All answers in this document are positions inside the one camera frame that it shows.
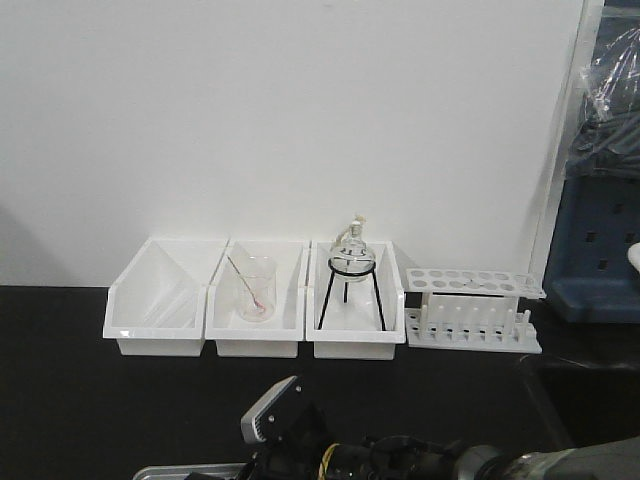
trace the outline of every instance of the yellow wire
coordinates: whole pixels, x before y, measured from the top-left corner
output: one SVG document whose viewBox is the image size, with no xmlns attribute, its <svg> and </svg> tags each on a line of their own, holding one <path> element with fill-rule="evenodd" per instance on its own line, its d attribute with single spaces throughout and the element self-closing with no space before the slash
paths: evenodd
<svg viewBox="0 0 640 480">
<path fill-rule="evenodd" d="M 327 447 L 322 455 L 322 460 L 320 461 L 320 466 L 318 467 L 318 480 L 325 480 L 327 475 L 327 468 L 329 468 L 329 461 L 331 460 L 331 456 L 333 455 L 333 451 L 336 447 L 340 445 L 339 443 L 332 443 Z"/>
</svg>

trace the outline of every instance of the blue container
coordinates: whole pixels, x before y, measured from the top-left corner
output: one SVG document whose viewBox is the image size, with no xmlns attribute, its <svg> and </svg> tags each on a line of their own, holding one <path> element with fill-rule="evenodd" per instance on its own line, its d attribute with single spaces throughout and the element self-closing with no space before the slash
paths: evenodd
<svg viewBox="0 0 640 480">
<path fill-rule="evenodd" d="M 565 182 L 549 253 L 547 301 L 568 322 L 640 323 L 640 274 L 627 260 L 640 242 L 640 182 Z"/>
</svg>

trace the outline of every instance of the glass beaker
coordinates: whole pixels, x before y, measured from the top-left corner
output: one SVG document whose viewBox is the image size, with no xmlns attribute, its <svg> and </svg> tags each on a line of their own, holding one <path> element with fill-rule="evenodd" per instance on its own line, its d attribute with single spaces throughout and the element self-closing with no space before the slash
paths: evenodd
<svg viewBox="0 0 640 480">
<path fill-rule="evenodd" d="M 271 257 L 248 257 L 234 268 L 240 316 L 249 322 L 269 319 L 276 305 L 276 262 Z"/>
</svg>

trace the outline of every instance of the gray metal tray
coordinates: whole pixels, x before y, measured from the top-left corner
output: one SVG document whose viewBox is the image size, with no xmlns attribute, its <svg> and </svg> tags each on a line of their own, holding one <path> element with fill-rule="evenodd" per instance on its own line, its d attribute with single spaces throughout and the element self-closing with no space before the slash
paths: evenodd
<svg viewBox="0 0 640 480">
<path fill-rule="evenodd" d="M 147 467 L 140 470 L 133 480 L 184 480 L 191 472 L 215 475 L 224 479 L 236 477 L 244 463 L 218 463 L 214 465 L 169 465 Z"/>
</svg>

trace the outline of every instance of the white plastic bin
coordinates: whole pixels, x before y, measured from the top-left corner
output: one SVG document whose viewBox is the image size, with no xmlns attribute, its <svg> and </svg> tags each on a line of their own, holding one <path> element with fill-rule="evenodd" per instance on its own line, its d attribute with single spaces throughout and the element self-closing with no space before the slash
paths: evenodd
<svg viewBox="0 0 640 480">
<path fill-rule="evenodd" d="M 275 311 L 264 322 L 250 322 L 239 315 L 234 304 L 237 274 L 225 255 L 209 289 L 205 338 L 216 341 L 218 355 L 223 357 L 296 357 L 298 342 L 304 339 L 308 242 L 232 240 L 226 253 L 233 258 L 238 247 L 251 256 L 275 260 Z"/>
<path fill-rule="evenodd" d="M 123 355 L 200 355 L 207 288 L 226 245 L 148 239 L 109 288 L 103 337 Z"/>
<path fill-rule="evenodd" d="M 314 342 L 316 358 L 392 360 L 395 346 L 404 343 L 404 290 L 391 242 L 367 242 L 376 254 L 376 276 L 382 300 L 386 331 L 368 275 L 349 284 L 348 302 L 343 302 L 344 281 L 336 276 L 327 305 L 322 330 L 318 330 L 322 305 L 331 271 L 328 267 L 330 242 L 313 242 L 307 291 L 305 338 Z"/>
</svg>

